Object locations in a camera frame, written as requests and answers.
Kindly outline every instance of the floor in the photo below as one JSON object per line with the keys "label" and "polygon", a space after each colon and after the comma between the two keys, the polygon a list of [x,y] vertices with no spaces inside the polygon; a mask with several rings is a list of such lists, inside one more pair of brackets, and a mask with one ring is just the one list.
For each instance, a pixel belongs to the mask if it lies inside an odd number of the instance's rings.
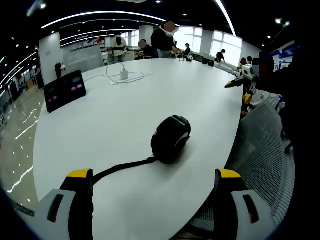
{"label": "floor", "polygon": [[35,85],[5,111],[7,125],[0,138],[0,181],[17,204],[34,210],[38,203],[33,174],[34,139],[42,105],[43,90]]}

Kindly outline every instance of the black object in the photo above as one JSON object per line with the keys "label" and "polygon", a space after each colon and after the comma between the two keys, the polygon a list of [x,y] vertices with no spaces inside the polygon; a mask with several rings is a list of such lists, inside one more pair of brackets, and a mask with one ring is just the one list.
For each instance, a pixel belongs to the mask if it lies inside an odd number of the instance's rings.
{"label": "black object", "polygon": [[17,100],[20,94],[18,92],[17,85],[15,82],[12,82],[10,84],[10,92],[11,92],[12,101]]}
{"label": "black object", "polygon": [[54,65],[55,68],[55,74],[57,78],[60,78],[62,75],[62,71],[61,71],[61,63],[58,62],[56,65]]}
{"label": "black object", "polygon": [[154,157],[163,164],[172,163],[190,138],[191,125],[182,116],[173,115],[156,129],[151,147]]}
{"label": "black object", "polygon": [[44,86],[46,109],[49,113],[87,94],[80,70],[58,78]]}
{"label": "black object", "polygon": [[44,79],[42,77],[42,73],[39,72],[35,77],[36,77],[36,82],[38,83],[38,88],[42,89],[45,86]]}
{"label": "black object", "polygon": [[172,163],[180,155],[182,149],[190,138],[191,125],[182,116],[173,115],[164,120],[156,129],[152,139],[151,147],[154,157],[143,161],[136,161],[116,165],[104,170],[93,177],[93,185],[104,177],[124,169],[130,169],[146,164],[152,164],[159,160],[163,164]]}

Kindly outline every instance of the ceiling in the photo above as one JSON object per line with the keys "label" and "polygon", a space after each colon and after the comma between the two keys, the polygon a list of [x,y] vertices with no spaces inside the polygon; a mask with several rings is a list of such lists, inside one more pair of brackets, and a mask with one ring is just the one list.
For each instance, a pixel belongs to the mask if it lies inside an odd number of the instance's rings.
{"label": "ceiling", "polygon": [[[95,11],[132,12],[171,20],[182,26],[199,27],[201,24],[205,30],[232,33],[224,14],[214,0],[198,0],[193,1],[192,4],[189,4],[190,1],[187,3],[188,1],[185,0],[161,0],[161,3],[156,3],[155,0],[146,0],[142,3],[117,0],[83,0],[77,2],[70,0],[40,0],[37,2],[37,6],[41,2],[45,2],[47,7],[44,9],[38,8],[30,17],[27,16],[27,12],[34,4],[34,0],[5,1],[1,3],[6,15],[0,16],[2,33],[0,60],[3,56],[6,56],[6,58],[0,64],[0,82],[3,75],[7,75],[18,64],[17,61],[21,62],[34,53],[36,51],[35,46],[39,46],[39,40],[50,35],[52,31],[59,31],[60,39],[63,39],[86,32],[109,29],[123,29],[125,31],[125,29],[139,29],[140,25],[145,24],[153,26],[161,24],[160,20],[144,16],[108,13],[78,16],[41,29],[42,26],[55,20],[79,13]],[[291,26],[286,27],[278,35],[283,26],[276,24],[275,18],[282,18],[283,22],[291,20],[290,12],[284,11],[285,6],[280,4],[279,1],[260,0],[245,3],[223,0],[222,2],[230,16],[237,37],[243,38],[244,41],[260,49],[272,52],[293,40]],[[93,33],[93,36],[105,35],[106,32]],[[120,32],[114,31],[108,32],[108,34],[119,34]],[[33,59],[25,61],[21,64],[21,67],[32,64]]]}

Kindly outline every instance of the white table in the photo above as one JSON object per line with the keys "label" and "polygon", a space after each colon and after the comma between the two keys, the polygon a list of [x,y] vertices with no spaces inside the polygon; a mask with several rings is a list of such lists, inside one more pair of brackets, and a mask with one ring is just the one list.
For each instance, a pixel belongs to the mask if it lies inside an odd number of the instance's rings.
{"label": "white table", "polygon": [[[215,169],[232,149],[242,104],[242,88],[224,88],[234,76],[199,62],[147,59],[124,63],[142,80],[110,85],[99,76],[85,83],[87,95],[51,114],[45,104],[34,141],[34,181],[38,199],[58,189],[68,173],[92,168],[97,174],[152,155],[151,138],[167,117],[191,123],[181,160],[116,172],[94,186],[93,237],[166,240],[198,211],[213,190]],[[122,67],[114,64],[109,74]],[[106,67],[83,73],[105,75]]]}

